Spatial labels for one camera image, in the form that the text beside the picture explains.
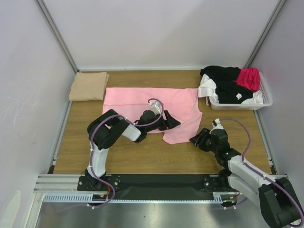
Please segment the pink t shirt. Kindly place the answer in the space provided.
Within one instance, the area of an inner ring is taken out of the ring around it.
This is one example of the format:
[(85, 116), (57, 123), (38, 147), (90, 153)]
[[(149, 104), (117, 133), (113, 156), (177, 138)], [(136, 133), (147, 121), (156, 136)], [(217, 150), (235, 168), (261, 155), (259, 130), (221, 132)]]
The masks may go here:
[(136, 88), (109, 87), (106, 89), (102, 113), (110, 109), (131, 122), (140, 118), (145, 110), (152, 110), (157, 100), (159, 110), (164, 108), (180, 122), (173, 129), (164, 131), (163, 140), (168, 144), (187, 143), (197, 134), (202, 112), (198, 107), (198, 89), (186, 88)]

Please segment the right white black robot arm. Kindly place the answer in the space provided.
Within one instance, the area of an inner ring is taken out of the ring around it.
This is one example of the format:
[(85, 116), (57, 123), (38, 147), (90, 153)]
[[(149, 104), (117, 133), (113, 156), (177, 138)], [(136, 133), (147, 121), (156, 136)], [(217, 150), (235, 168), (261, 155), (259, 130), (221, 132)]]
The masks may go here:
[(275, 178), (254, 167), (228, 142), (224, 129), (204, 128), (190, 142), (205, 152), (213, 152), (223, 170), (219, 186), (225, 191), (235, 189), (257, 205), (264, 221), (271, 228), (304, 224), (304, 211), (291, 182)]

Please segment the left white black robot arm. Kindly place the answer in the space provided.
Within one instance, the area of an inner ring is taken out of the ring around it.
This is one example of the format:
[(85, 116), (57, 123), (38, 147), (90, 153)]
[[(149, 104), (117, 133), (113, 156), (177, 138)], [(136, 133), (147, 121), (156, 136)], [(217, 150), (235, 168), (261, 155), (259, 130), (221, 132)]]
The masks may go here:
[(181, 123), (168, 112), (145, 110), (134, 123), (111, 109), (91, 122), (87, 128), (90, 140), (90, 160), (85, 170), (83, 187), (86, 190), (100, 190), (104, 185), (105, 164), (110, 147), (124, 136), (135, 143), (143, 141), (148, 132), (171, 130)]

